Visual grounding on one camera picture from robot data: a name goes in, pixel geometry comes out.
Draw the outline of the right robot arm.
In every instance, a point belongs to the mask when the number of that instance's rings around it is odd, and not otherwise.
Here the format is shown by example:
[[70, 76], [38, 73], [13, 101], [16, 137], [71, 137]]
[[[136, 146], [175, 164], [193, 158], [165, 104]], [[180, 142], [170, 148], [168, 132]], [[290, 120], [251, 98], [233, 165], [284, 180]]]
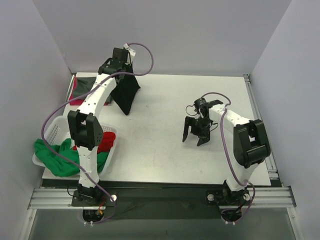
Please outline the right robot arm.
[[254, 170], [270, 156], [271, 148], [262, 120], [245, 118], [227, 106], [218, 99], [210, 102], [204, 97], [196, 99], [193, 107], [198, 117], [185, 117], [182, 140], [191, 133], [198, 137], [198, 147], [204, 145], [211, 139], [212, 125], [218, 124], [231, 172], [221, 197], [225, 203], [233, 204], [240, 197], [239, 191], [249, 184]]

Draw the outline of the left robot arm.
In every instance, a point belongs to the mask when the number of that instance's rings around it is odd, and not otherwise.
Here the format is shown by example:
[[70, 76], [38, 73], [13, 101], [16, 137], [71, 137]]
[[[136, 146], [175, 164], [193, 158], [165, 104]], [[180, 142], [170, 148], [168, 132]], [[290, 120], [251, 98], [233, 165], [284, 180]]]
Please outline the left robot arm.
[[123, 77], [115, 76], [107, 81], [104, 79], [114, 73], [125, 72], [125, 65], [130, 60], [131, 55], [128, 49], [114, 48], [112, 57], [98, 69], [98, 75], [92, 86], [98, 89], [90, 93], [76, 111], [71, 110], [67, 115], [70, 136], [74, 140], [79, 155], [80, 178], [77, 191], [90, 206], [97, 205], [103, 195], [96, 186], [99, 182], [98, 146], [104, 136], [98, 117], [108, 96], [116, 88], [117, 79]]

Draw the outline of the black t-shirt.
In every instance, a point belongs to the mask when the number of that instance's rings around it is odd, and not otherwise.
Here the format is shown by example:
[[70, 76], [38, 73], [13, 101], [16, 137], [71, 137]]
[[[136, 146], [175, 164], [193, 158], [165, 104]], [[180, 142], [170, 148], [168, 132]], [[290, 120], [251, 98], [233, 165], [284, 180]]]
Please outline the black t-shirt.
[[129, 115], [136, 93], [140, 88], [134, 75], [125, 74], [111, 92], [110, 96], [126, 116]]

